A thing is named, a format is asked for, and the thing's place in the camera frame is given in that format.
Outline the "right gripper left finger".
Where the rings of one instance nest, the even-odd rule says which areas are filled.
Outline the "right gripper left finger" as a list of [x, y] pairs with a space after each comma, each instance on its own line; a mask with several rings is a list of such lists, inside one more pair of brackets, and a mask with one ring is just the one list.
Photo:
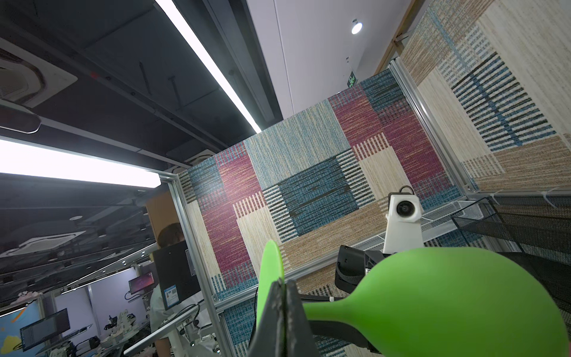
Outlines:
[[285, 355], [284, 289], [281, 280], [273, 282], [266, 298], [261, 320], [257, 323], [248, 356], [278, 357]]

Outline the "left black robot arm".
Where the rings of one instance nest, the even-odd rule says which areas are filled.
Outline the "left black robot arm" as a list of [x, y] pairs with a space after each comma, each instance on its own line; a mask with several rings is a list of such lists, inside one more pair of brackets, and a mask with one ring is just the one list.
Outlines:
[[[342, 245], [339, 248], [335, 265], [335, 285], [346, 293], [352, 293], [368, 272], [390, 254], [382, 251], [361, 251]], [[310, 321], [312, 332], [319, 337], [348, 342], [357, 347], [366, 348], [374, 354], [381, 354], [365, 337], [348, 324], [333, 321]]]

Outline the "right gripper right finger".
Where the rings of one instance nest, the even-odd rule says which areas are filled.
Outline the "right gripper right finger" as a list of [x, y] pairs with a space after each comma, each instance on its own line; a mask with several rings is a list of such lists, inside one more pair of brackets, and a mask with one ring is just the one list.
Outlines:
[[320, 355], [297, 286], [294, 281], [289, 281], [285, 285], [285, 356]]

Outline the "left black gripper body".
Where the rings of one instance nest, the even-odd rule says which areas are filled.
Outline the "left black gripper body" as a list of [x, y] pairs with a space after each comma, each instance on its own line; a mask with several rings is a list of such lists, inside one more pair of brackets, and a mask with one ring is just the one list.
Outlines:
[[366, 250], [341, 245], [335, 265], [335, 285], [346, 293], [352, 293], [370, 270], [388, 257], [382, 251]]

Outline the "green plastic wine glass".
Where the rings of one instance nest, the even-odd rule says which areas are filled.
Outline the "green plastic wine glass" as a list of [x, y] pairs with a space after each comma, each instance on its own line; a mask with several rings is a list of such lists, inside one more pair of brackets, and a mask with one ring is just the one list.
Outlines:
[[[263, 252], [254, 333], [278, 280], [285, 321], [288, 281], [271, 241]], [[376, 264], [343, 299], [300, 298], [308, 322], [348, 324], [383, 356], [570, 353], [566, 324], [543, 285], [509, 258], [480, 248], [400, 252]]]

